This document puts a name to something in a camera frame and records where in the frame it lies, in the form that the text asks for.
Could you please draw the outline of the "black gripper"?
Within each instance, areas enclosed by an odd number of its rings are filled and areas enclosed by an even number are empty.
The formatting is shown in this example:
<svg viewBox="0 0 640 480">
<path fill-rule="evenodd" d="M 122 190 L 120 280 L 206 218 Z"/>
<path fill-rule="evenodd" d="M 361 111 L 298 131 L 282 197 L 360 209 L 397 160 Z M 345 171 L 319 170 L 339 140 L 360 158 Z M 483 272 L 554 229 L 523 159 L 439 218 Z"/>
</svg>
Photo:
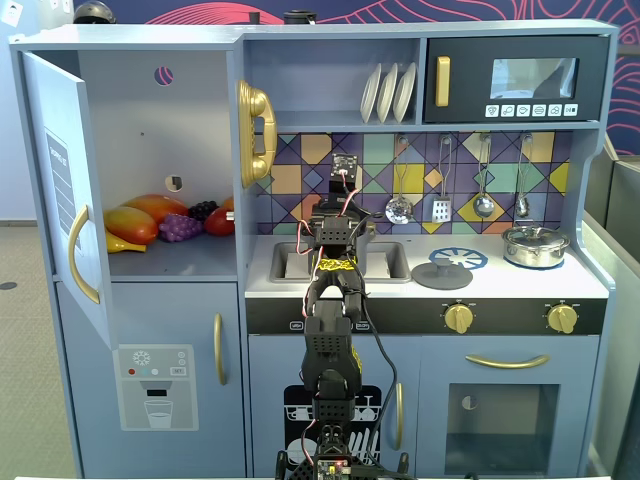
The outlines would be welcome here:
<svg viewBox="0 0 640 480">
<path fill-rule="evenodd" d="M 319 218 L 342 215 L 352 220 L 367 221 L 384 217 L 384 212 L 369 212 L 360 208 L 355 200 L 356 193 L 354 176 L 344 172 L 332 173 L 328 194 L 319 202 Z"/>
</svg>

